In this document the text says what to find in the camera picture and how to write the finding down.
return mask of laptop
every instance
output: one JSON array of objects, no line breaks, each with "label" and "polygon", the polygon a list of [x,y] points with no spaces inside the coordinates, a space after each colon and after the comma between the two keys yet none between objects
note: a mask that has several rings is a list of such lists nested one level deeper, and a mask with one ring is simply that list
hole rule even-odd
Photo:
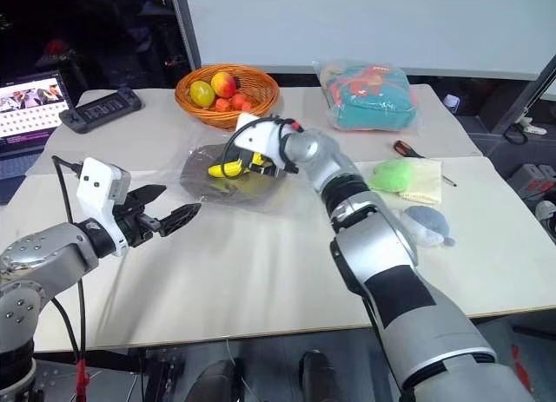
[{"label": "laptop", "polygon": [[7,204],[25,173],[71,108],[58,71],[17,78],[0,85],[0,205]]}]

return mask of fruit basket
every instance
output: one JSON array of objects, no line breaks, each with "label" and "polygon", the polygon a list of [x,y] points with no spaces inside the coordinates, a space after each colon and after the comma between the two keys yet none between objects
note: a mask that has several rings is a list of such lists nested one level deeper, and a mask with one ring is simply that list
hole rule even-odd
[{"label": "fruit basket", "polygon": [[266,115],[278,101],[280,94],[278,84],[268,74],[258,69],[235,64],[219,64],[194,70],[183,77],[175,87],[175,101],[188,113],[210,126],[233,131],[237,117],[241,113],[241,111],[216,111],[214,103],[206,108],[193,103],[189,93],[191,83],[204,81],[210,84],[210,80],[218,72],[227,72],[239,79],[240,88],[237,92],[243,94],[251,103],[249,112],[252,114]]}]

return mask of yellow cloth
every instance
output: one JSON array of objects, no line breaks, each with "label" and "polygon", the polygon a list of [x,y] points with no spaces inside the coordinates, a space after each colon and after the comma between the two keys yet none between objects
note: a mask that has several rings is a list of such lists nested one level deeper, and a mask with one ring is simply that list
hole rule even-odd
[{"label": "yellow cloth", "polygon": [[407,189],[399,192],[399,196],[410,201],[424,204],[438,204],[442,201],[441,162],[430,159],[405,159],[411,163],[414,176]]}]

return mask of gray plush toy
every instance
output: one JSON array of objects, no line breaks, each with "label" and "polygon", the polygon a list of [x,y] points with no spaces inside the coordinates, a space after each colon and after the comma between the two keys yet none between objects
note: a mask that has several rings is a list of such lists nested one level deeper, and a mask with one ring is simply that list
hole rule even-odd
[{"label": "gray plush toy", "polygon": [[433,247],[439,244],[455,245],[449,237],[450,226],[443,213],[434,208],[415,206],[401,213],[401,222],[420,246]]}]

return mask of laptop screen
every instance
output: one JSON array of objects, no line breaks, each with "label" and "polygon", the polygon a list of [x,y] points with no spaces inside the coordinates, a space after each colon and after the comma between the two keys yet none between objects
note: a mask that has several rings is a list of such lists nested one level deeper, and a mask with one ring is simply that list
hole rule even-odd
[{"label": "laptop screen", "polygon": [[60,74],[26,76],[0,87],[0,156],[44,146],[70,107]]}]

